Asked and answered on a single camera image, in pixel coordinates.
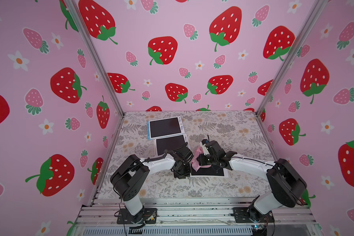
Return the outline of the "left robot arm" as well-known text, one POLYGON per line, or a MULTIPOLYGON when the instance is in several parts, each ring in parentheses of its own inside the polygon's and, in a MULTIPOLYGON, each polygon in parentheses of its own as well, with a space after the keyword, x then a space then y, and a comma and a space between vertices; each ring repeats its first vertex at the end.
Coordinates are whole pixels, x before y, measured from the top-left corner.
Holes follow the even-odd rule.
POLYGON ((170 170, 174 178, 185 179, 191 174, 192 159, 193 152, 188 143, 173 150, 165 150, 159 156, 139 158, 135 154, 130 155, 110 177, 113 190, 125 204, 126 213, 134 219, 143 216, 140 190, 149 175, 170 170))

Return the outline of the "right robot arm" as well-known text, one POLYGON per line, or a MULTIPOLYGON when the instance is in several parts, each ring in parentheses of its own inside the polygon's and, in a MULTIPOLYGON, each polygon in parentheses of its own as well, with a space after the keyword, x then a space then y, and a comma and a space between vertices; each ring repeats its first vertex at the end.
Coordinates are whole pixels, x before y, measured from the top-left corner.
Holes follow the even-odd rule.
POLYGON ((231 171, 241 171, 268 181, 270 191, 256 197, 248 207, 248 214, 258 221, 273 209, 293 208, 307 188, 306 182, 285 159, 261 161, 234 151, 224 151, 217 141, 202 140, 203 153, 197 158, 199 165, 214 165, 231 171))

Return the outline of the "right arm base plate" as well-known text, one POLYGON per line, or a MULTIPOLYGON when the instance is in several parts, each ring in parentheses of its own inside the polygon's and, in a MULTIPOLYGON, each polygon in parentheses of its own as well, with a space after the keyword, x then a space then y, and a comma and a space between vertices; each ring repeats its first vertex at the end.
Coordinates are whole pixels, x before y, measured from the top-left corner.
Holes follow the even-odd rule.
POLYGON ((231 216, 235 218, 237 223, 274 223, 274 217, 271 211, 267 214, 261 214, 254 208, 249 209, 247 207, 234 207, 231 216))

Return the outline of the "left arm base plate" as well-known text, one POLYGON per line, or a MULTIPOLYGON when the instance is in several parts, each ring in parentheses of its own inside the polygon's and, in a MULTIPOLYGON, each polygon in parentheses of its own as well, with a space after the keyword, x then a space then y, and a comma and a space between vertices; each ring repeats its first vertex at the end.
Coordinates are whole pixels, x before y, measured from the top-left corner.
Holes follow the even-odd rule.
POLYGON ((155 224, 157 218, 157 208, 143 208, 136 215, 125 208, 120 209, 117 224, 155 224))

